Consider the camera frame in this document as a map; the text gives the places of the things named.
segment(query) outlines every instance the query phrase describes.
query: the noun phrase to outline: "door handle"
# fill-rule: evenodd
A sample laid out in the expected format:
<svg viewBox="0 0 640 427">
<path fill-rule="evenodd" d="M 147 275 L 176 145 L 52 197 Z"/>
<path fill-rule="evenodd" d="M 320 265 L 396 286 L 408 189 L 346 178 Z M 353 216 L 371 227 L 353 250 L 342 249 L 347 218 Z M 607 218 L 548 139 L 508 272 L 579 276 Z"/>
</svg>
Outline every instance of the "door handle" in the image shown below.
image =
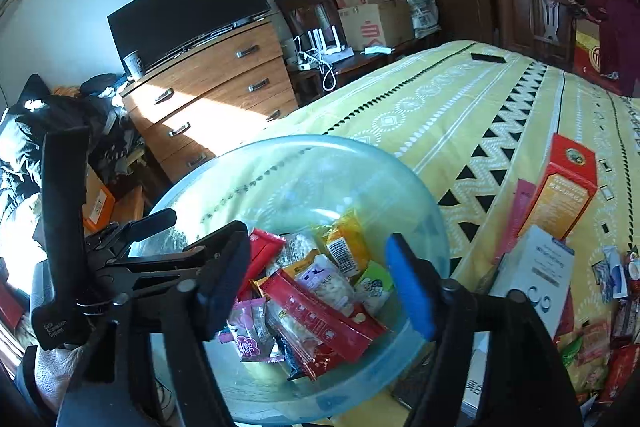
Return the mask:
<svg viewBox="0 0 640 427">
<path fill-rule="evenodd" d="M 251 86 L 247 87 L 247 89 L 248 89 L 249 92 L 254 92 L 254 91 L 257 91 L 261 87 L 264 87 L 264 86 L 266 86 L 268 84 L 269 84 L 269 79 L 268 78 L 264 78 L 260 82 L 256 82 L 255 84 L 252 84 Z"/>
<path fill-rule="evenodd" d="M 267 117 L 267 122 L 270 122 L 271 120 L 275 120 L 279 116 L 280 116 L 280 110 L 276 109 Z"/>
<path fill-rule="evenodd" d="M 169 138 L 173 138 L 174 136 L 178 136 L 178 134 L 184 133 L 189 127 L 191 127 L 191 124 L 189 122 L 185 122 L 180 127 L 178 127 L 178 129 L 172 129 L 168 133 Z"/>
<path fill-rule="evenodd" d="M 158 103 L 162 103 L 165 100 L 169 100 L 169 98 L 171 98 L 174 95 L 174 88 L 170 87 L 169 89 L 167 89 L 164 93 L 162 93 L 160 96 L 158 96 L 155 100 L 154 103 L 158 104 Z"/>
<path fill-rule="evenodd" d="M 198 165 L 203 163 L 204 160 L 206 160 L 206 159 L 207 159 L 207 155 L 204 152 L 200 153 L 200 156 L 198 156 L 196 159 L 194 159 L 194 160 L 192 160 L 190 162 L 187 162 L 187 166 L 188 166 L 188 168 L 193 169 L 194 167 L 197 167 Z"/>
<path fill-rule="evenodd" d="M 238 58 L 246 57 L 247 55 L 251 55 L 252 53 L 255 53 L 259 49 L 260 49 L 260 46 L 258 46 L 258 44 L 254 44 L 250 48 L 236 52 L 236 57 Z"/>
</svg>

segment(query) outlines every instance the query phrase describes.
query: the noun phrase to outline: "snack pile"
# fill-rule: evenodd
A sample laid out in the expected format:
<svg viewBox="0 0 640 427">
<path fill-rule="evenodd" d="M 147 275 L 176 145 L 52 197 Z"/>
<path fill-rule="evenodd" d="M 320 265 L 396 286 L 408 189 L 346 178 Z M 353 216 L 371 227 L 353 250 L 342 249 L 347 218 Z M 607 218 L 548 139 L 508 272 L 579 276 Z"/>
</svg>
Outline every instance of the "snack pile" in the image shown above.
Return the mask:
<svg viewBox="0 0 640 427">
<path fill-rule="evenodd" d="M 330 226 L 281 233 L 254 228 L 251 261 L 219 332 L 241 362 L 282 362 L 288 380 L 316 380 L 357 362 L 386 328 L 376 320 L 393 291 L 371 259 L 354 210 Z"/>
</svg>

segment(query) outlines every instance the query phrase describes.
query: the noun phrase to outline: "white box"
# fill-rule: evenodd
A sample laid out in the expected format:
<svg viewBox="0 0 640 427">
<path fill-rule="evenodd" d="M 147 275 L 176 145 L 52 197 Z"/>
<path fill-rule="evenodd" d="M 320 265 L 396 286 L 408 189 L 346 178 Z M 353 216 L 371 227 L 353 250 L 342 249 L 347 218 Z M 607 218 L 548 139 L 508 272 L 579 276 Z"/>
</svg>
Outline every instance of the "white box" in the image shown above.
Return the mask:
<svg viewBox="0 0 640 427">
<path fill-rule="evenodd" d="M 569 291 L 574 260 L 574 250 L 534 225 L 504 256 L 489 295 L 504 297 L 511 289 L 522 290 L 553 338 Z"/>
</svg>

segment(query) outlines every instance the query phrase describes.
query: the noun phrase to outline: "barcode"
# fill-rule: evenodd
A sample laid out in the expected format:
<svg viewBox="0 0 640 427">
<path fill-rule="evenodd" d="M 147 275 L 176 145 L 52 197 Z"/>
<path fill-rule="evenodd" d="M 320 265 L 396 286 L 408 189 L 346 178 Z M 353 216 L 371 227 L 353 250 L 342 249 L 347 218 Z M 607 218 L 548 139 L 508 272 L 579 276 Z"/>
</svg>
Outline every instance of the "barcode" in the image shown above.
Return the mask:
<svg viewBox="0 0 640 427">
<path fill-rule="evenodd" d="M 343 237 L 327 243 L 326 247 L 335 259 L 335 262 L 338 263 L 338 268 L 340 268 L 340 271 L 345 277 L 352 277 L 358 274 L 358 265 Z"/>
</svg>

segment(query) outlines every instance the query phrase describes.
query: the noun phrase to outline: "television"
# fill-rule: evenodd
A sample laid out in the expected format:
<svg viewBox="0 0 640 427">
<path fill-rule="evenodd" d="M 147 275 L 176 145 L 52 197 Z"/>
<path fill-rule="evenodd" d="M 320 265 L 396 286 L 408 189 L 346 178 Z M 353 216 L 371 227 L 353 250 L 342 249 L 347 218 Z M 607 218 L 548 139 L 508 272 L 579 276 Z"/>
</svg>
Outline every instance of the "television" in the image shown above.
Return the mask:
<svg viewBox="0 0 640 427">
<path fill-rule="evenodd" d="M 133 0 L 107 19 L 120 60 L 137 51 L 148 71 L 269 10 L 266 0 Z"/>
</svg>

